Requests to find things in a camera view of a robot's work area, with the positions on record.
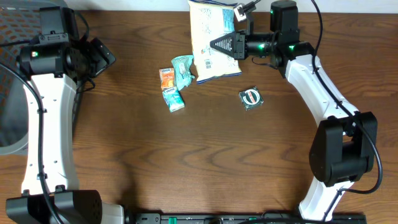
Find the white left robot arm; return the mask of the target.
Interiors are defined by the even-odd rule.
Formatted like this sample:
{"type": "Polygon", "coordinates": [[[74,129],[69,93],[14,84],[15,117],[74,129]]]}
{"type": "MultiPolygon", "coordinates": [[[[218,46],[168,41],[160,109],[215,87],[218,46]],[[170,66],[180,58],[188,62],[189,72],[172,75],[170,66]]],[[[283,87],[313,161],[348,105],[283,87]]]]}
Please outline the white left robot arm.
{"type": "Polygon", "coordinates": [[[27,97],[28,155],[21,196],[6,200],[6,214],[16,223],[130,223],[124,206],[80,188],[73,160],[75,98],[115,56],[78,33],[73,9],[43,7],[39,14],[41,32],[21,49],[14,72],[27,97]]]}

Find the black-white right robot arm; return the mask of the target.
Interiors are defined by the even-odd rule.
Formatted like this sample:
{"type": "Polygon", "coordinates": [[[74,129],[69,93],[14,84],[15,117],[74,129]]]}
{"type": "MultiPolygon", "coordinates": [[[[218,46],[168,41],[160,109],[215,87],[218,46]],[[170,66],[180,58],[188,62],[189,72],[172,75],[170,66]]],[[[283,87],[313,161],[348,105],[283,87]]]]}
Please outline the black-white right robot arm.
{"type": "Polygon", "coordinates": [[[333,211],[364,174],[376,168],[383,177],[376,117],[360,112],[339,92],[321,65],[317,47],[300,39],[295,1],[271,4],[268,33],[254,32],[255,8],[255,2],[235,5],[234,15],[247,28],[212,40],[210,47],[236,60],[270,57],[269,66],[299,92],[317,124],[308,156],[313,180],[297,214],[265,213],[261,223],[365,223],[364,215],[333,211]]]}

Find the orange tissue packet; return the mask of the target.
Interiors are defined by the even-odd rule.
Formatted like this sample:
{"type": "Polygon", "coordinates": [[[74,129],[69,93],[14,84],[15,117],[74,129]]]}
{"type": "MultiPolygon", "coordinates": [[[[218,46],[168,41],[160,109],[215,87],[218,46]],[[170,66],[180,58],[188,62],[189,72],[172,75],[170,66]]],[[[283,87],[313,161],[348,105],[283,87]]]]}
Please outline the orange tissue packet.
{"type": "Polygon", "coordinates": [[[174,68],[163,68],[159,70],[161,89],[166,90],[175,86],[174,68]]]}

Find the teal tissue packet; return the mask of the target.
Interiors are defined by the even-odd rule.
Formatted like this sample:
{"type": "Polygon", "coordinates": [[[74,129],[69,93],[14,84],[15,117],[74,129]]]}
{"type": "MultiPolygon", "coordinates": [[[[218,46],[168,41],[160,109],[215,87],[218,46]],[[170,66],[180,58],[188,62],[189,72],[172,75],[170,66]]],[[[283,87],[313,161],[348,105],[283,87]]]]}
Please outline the teal tissue packet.
{"type": "Polygon", "coordinates": [[[185,107],[185,103],[180,96],[177,87],[164,90],[162,95],[171,113],[185,107]]]}

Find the teal plastic-wrapped packet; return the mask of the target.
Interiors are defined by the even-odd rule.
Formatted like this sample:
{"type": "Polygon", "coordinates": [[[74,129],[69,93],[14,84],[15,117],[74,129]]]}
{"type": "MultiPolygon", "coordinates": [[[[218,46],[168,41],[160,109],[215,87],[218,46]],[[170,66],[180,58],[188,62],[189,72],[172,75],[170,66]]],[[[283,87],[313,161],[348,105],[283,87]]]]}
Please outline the teal plastic-wrapped packet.
{"type": "Polygon", "coordinates": [[[175,71],[175,84],[178,91],[182,90],[186,86],[189,86],[192,80],[195,78],[190,71],[192,62],[193,55],[182,55],[171,60],[175,71]]]}

